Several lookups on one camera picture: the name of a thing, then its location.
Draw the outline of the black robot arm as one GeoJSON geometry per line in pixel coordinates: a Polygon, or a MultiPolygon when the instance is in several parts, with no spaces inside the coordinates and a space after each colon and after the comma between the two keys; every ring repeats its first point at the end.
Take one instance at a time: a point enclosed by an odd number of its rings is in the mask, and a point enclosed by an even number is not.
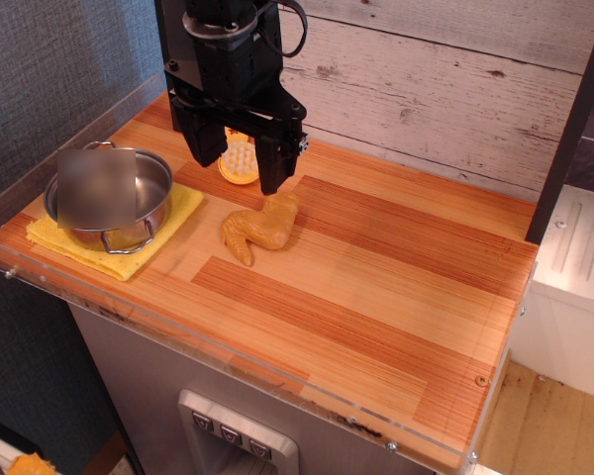
{"type": "Polygon", "coordinates": [[[278,1],[160,1],[158,24],[173,127],[208,167],[226,130],[254,140],[260,188],[273,195],[307,147],[306,108],[280,82],[278,1]]]}

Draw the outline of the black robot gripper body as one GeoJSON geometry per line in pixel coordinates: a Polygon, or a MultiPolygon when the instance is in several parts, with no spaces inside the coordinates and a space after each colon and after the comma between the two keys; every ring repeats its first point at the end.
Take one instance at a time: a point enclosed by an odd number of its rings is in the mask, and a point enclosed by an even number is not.
{"type": "Polygon", "coordinates": [[[305,107],[281,85],[283,61],[280,1],[187,1],[184,26],[198,64],[201,101],[225,128],[254,140],[261,136],[296,144],[305,136],[305,107]]]}

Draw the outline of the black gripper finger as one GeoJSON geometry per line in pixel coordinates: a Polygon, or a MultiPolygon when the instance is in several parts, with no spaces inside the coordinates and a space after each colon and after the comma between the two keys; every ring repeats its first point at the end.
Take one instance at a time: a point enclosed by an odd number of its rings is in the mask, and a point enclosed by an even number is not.
{"type": "Polygon", "coordinates": [[[213,108],[186,102],[178,96],[170,97],[170,105],[193,158],[202,167],[216,162],[228,146],[225,127],[213,117],[213,108]]]}
{"type": "Polygon", "coordinates": [[[261,136],[255,139],[255,155],[263,194],[275,194],[295,173],[298,150],[292,141],[261,136]]]}

